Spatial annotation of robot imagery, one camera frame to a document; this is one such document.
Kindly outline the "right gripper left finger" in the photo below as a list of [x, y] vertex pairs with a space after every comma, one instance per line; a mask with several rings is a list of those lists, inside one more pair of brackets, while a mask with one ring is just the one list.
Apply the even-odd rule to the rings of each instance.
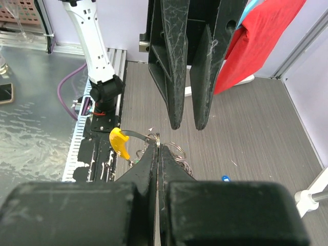
[[27, 182], [1, 207], [1, 245], [153, 245], [158, 147], [117, 181]]

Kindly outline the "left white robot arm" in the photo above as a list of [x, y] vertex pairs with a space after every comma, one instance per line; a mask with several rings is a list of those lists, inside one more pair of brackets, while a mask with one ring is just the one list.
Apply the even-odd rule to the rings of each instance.
[[[209, 120], [215, 84], [246, 1], [149, 1], [147, 30], [150, 74], [167, 107], [171, 128], [180, 127], [186, 80], [191, 83], [195, 127]], [[124, 90], [101, 35], [96, 1], [63, 1], [74, 23], [88, 67], [98, 112], [114, 108]]]

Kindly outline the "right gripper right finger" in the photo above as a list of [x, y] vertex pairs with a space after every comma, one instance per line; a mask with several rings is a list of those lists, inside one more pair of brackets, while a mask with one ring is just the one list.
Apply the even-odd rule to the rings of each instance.
[[162, 245], [309, 245], [289, 191], [266, 181], [198, 181], [158, 150]]

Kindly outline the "large keyring with yellow handle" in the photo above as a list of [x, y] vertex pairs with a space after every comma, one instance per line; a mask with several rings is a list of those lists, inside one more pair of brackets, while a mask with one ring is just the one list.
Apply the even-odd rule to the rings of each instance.
[[[142, 140], [143, 148], [141, 150], [136, 151], [137, 158], [134, 160], [130, 159], [130, 155], [126, 149], [126, 143], [129, 141], [130, 137], [138, 138]], [[147, 147], [150, 144], [160, 144], [160, 136], [159, 133], [150, 133], [148, 135], [143, 135], [141, 133], [131, 131], [131, 130], [121, 130], [120, 128], [114, 128], [109, 133], [109, 141], [111, 144], [112, 149], [114, 152], [121, 157], [122, 159], [126, 160], [129, 164], [129, 167], [133, 167], [135, 164], [137, 164], [145, 151], [147, 150]], [[167, 142], [163, 144], [164, 146], [171, 146], [175, 148], [179, 154], [172, 152], [170, 153], [173, 156], [173, 159], [184, 169], [185, 172], [187, 172], [190, 176], [193, 177], [193, 170], [189, 166], [189, 164], [186, 162], [187, 154], [186, 152], [176, 143], [174, 142]]]

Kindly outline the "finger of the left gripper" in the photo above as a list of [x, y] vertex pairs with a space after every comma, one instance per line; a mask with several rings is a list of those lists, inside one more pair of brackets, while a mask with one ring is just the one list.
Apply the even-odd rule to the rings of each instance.
[[209, 120], [217, 77], [247, 1], [204, 1], [205, 27], [190, 69], [195, 127]]
[[154, 1], [149, 71], [166, 104], [171, 128], [180, 127], [188, 58], [190, 1]]

